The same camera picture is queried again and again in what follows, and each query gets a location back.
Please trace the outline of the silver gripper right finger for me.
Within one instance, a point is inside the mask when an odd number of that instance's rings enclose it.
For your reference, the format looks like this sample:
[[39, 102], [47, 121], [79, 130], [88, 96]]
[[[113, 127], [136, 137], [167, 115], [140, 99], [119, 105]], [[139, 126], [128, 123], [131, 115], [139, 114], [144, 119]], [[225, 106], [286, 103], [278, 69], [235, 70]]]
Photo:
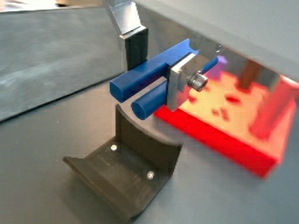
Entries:
[[188, 99], [189, 90], [200, 92], [207, 84], [205, 73], [219, 64], [221, 44], [204, 36], [189, 39], [191, 50], [171, 66], [167, 79], [165, 107], [175, 111]]

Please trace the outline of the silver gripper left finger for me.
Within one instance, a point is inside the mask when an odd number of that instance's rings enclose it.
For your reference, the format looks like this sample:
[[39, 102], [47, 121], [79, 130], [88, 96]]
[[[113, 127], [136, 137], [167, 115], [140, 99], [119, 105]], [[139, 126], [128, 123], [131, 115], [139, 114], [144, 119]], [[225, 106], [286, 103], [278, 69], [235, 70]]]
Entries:
[[132, 0], [103, 0], [116, 28], [123, 67], [131, 70], [147, 60], [148, 29], [141, 25], [136, 3]]

